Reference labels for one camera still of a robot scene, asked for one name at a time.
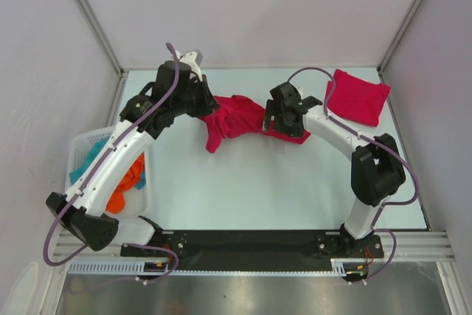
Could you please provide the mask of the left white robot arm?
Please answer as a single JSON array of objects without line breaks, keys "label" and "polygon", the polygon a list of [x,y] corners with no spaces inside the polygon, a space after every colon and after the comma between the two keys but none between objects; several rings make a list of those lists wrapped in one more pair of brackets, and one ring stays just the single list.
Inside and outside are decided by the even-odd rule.
[{"label": "left white robot arm", "polygon": [[85,173],[65,193],[52,193],[46,200],[54,226],[67,229],[94,251],[112,242],[136,244],[149,256],[162,250],[163,238],[154,222],[140,216],[112,217],[106,207],[131,165],[176,117],[204,117],[218,109],[200,63],[196,51],[164,62],[156,79],[129,99]]}]

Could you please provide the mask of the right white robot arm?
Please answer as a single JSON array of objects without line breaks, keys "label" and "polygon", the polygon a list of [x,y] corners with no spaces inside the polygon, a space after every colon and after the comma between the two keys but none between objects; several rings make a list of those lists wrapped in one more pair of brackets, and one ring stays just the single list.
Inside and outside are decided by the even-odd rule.
[{"label": "right white robot arm", "polygon": [[359,256],[367,247],[366,238],[372,234],[382,204],[406,180],[395,139],[389,134],[363,136],[331,114],[321,100],[303,98],[289,82],[270,90],[270,95],[265,106],[264,131],[290,138],[301,138],[308,132],[329,143],[351,163],[350,186],[355,201],[341,225],[345,235],[340,238],[340,247],[349,257]]}]

